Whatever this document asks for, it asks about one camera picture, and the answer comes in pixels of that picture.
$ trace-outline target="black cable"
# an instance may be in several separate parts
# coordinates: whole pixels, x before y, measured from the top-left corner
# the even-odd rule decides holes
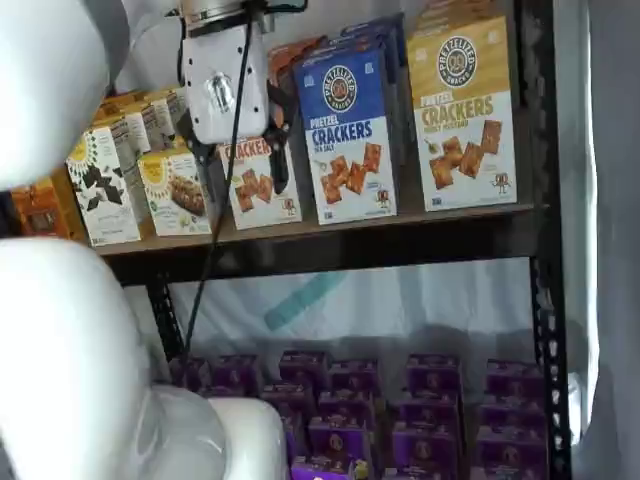
[[[196,318],[198,316],[198,310],[200,309],[200,302],[202,301],[202,294],[204,292],[204,286],[209,278],[209,273],[214,266],[214,254],[218,246],[218,238],[220,237],[220,230],[222,229],[222,223],[225,217],[225,213],[229,207],[229,195],[231,190],[231,178],[233,177],[233,167],[236,161],[236,148],[238,144],[238,130],[240,128],[240,112],[242,106],[242,94],[244,92],[244,81],[247,72],[247,63],[249,61],[249,49],[251,48],[251,34],[253,30],[253,12],[248,12],[247,19],[247,33],[244,44],[244,51],[242,52],[242,64],[240,67],[240,79],[238,81],[238,95],[236,103],[236,111],[233,119],[233,132],[231,135],[231,155],[229,158],[229,171],[225,179],[225,193],[218,214],[218,221],[215,224],[213,230],[213,236],[207,257],[204,262],[204,268],[202,269],[202,275],[198,283],[198,290],[196,291],[196,297],[193,301],[193,307],[191,309],[191,317],[189,318],[189,324],[187,326],[187,334],[185,336],[184,352],[183,352],[183,366],[186,364],[187,357],[191,350],[191,340],[193,338],[193,331],[196,324]]]

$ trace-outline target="blue cracker box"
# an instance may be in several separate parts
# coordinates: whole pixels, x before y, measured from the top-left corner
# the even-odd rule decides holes
[[[437,465],[458,478],[459,448],[450,425],[397,421],[392,433],[393,459],[398,467]]]
[[[486,391],[506,397],[544,398],[544,376],[535,364],[489,360]]]
[[[256,355],[223,355],[213,363],[215,387],[242,387],[247,395],[257,397],[263,383]]]
[[[295,68],[321,225],[397,214],[386,72],[377,43]]]

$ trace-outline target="pretzelized logo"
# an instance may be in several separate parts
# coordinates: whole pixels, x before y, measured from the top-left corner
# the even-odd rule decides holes
[[[438,54],[440,79],[450,87],[465,86],[476,73],[476,49],[465,37],[451,37],[442,44]]]
[[[358,84],[351,70],[342,65],[332,67],[322,82],[324,101],[336,113],[347,112],[358,96]]]

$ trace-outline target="orange box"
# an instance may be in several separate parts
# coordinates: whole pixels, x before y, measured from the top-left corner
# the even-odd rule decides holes
[[[30,187],[11,192],[27,236],[54,236],[87,243],[73,187],[62,167]]]

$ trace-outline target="yellow cracker box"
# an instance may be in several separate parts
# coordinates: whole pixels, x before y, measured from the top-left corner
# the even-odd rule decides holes
[[[517,201],[504,17],[408,42],[427,211]]]

